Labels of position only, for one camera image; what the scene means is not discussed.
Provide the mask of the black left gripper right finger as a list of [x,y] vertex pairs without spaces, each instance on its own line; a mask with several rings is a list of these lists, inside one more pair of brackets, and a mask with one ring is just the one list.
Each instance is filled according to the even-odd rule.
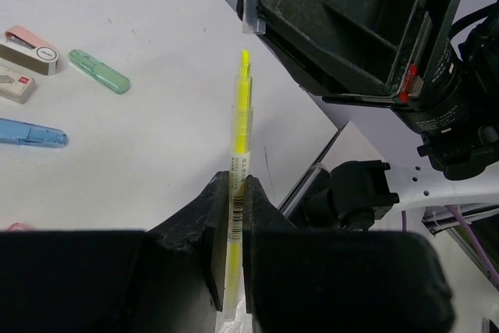
[[246,309],[255,332],[449,332],[452,290],[414,232],[297,228],[260,180],[244,189]]

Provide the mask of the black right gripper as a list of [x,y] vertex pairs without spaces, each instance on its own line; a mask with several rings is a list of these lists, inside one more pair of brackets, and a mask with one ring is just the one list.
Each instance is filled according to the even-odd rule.
[[388,95],[387,108],[425,106],[461,0],[257,0],[260,40],[316,95]]

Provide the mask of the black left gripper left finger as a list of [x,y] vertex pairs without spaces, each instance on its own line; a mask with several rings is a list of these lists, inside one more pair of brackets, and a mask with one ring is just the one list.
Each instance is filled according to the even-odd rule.
[[212,332],[222,306],[228,174],[149,231],[1,234],[4,332]]

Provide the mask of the yellow highlighter pen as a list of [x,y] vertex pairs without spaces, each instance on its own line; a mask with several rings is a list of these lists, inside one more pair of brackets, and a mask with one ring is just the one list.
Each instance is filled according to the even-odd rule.
[[250,72],[250,53],[241,53],[235,78],[234,101],[228,169],[228,234],[225,266],[225,290],[222,316],[235,320],[239,303],[239,284],[242,273],[242,219],[244,189],[250,170],[251,136],[253,125],[253,80]]

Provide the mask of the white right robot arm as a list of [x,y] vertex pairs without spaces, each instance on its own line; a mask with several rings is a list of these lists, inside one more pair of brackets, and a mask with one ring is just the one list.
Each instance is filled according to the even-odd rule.
[[391,209],[498,205],[477,179],[498,163],[498,5],[456,19],[461,0],[238,0],[257,35],[305,91],[336,105],[386,108],[422,139],[408,182],[383,161],[313,176],[284,214],[306,228],[365,230]]

